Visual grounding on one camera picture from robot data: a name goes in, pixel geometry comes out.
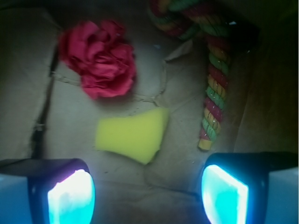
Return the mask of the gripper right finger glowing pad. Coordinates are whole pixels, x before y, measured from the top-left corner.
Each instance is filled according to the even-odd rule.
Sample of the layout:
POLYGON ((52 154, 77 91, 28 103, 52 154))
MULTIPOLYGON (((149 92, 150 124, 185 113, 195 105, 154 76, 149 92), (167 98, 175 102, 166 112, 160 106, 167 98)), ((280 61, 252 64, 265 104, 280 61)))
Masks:
POLYGON ((296 224, 296 153, 214 153, 201 175, 201 198, 213 224, 296 224))

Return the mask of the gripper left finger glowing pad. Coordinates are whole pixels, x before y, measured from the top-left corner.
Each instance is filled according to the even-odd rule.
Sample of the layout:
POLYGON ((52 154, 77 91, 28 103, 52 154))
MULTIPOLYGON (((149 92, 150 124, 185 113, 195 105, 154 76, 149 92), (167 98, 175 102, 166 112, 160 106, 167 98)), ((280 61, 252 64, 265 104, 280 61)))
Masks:
POLYGON ((95 185, 81 159, 0 162, 2 224, 89 224, 95 185))

